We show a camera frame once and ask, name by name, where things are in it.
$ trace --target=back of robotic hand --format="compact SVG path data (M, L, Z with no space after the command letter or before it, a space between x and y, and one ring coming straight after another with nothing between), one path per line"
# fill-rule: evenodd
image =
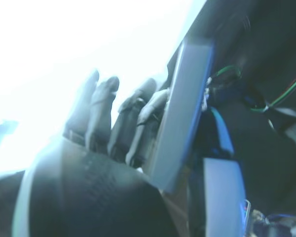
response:
M178 236L158 189L121 163L138 133L138 116L145 123L148 119L140 113L156 110L149 103L154 80L122 104L111 130L119 79L97 85L98 79L95 71L86 81L63 138L44 149L26 171L12 236Z

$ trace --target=bright white background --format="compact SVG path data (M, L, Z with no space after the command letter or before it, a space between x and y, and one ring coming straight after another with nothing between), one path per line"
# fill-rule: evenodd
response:
M98 68L117 75L120 103L166 64L205 0L0 0L0 119L20 121L0 146L0 172L27 167L59 134Z

